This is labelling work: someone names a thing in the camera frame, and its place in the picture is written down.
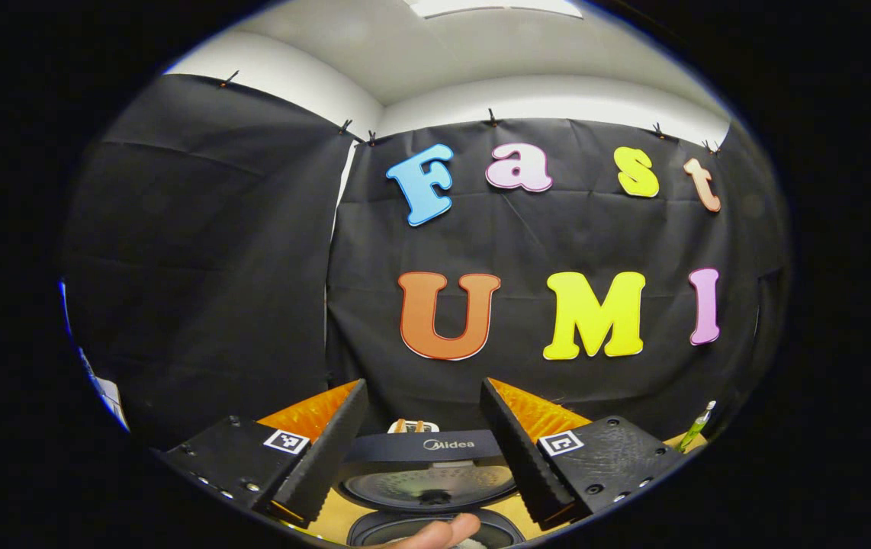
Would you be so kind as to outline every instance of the white ceiling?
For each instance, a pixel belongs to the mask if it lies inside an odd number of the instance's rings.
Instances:
[[[726,115],[686,70],[644,38],[587,3],[573,3],[584,21],[529,10],[464,11],[423,20],[405,0],[292,0],[234,30],[309,53],[386,107],[488,78],[573,74],[651,86]]]

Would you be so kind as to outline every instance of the green bottle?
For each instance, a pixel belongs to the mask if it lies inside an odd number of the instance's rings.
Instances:
[[[710,410],[714,409],[715,404],[717,404],[717,400],[711,400],[710,403],[707,403],[707,409],[703,410],[700,417],[693,420],[693,426],[691,426],[689,431],[686,432],[686,437],[683,437],[683,440],[675,446],[674,449],[676,449],[677,452],[686,453],[686,446],[689,446],[690,442],[693,442],[693,439],[700,434],[701,430],[703,430],[703,426],[710,420]]]

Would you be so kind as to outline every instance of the midea logo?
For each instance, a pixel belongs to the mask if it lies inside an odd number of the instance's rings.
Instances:
[[[428,441],[422,442],[422,448],[425,448],[427,451],[441,451],[446,448],[475,448],[475,444],[473,442],[462,441],[443,442],[436,441],[435,438],[429,438]]]

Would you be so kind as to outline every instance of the white wall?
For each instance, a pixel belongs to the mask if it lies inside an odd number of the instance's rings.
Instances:
[[[378,136],[426,126],[495,118],[573,118],[624,124],[710,146],[729,120],[653,88],[591,76],[512,76],[451,86],[389,105]]]
[[[260,34],[229,31],[188,53],[165,74],[198,74],[225,80],[238,70],[236,84],[284,98],[367,139],[378,127],[382,105],[331,66]]]
[[[201,74],[250,86],[368,139],[428,126],[497,118],[574,118],[652,129],[711,146],[729,121],[653,88],[589,76],[512,76],[450,86],[383,108],[366,90],[309,53],[251,32],[229,31],[190,52],[166,73]]]

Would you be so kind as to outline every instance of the black fabric backdrop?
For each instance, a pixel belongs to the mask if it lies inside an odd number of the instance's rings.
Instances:
[[[218,84],[143,91],[91,147],[66,224],[73,335],[156,448],[327,388],[324,272],[352,136]]]
[[[491,150],[515,142],[547,154],[550,190],[487,183]],[[400,187],[384,173],[436,143],[454,152],[443,162],[452,187],[439,190],[452,198],[452,207],[409,226]],[[623,190],[612,158],[620,146],[648,154],[659,180],[657,197],[630,197]],[[718,213],[704,208],[683,170],[691,157],[713,175]],[[657,437],[672,437],[689,427],[707,400],[718,400],[719,413],[736,409],[767,367],[787,286],[766,286],[763,301],[774,313],[759,313],[759,278],[777,278],[787,267],[786,231],[773,178],[736,125],[719,156],[633,127],[558,119],[454,124],[388,136],[376,146],[363,143],[331,247],[328,365],[338,381],[368,380],[373,407],[363,432],[382,431],[398,417],[433,421],[443,430],[484,428],[477,399],[481,378],[490,376],[588,417],[620,414]],[[697,268],[719,271],[721,336],[693,347],[696,296],[687,277]],[[466,323],[461,275],[501,278],[487,344],[478,354],[433,361],[405,346],[397,278],[407,271],[448,278],[435,318],[444,337],[461,334]],[[572,361],[544,359],[554,333],[555,298],[547,278],[559,271],[582,272],[600,302],[619,272],[641,272],[644,350],[631,357],[599,351],[590,358],[582,350]],[[759,327],[763,337],[756,347],[759,319],[766,329]]]

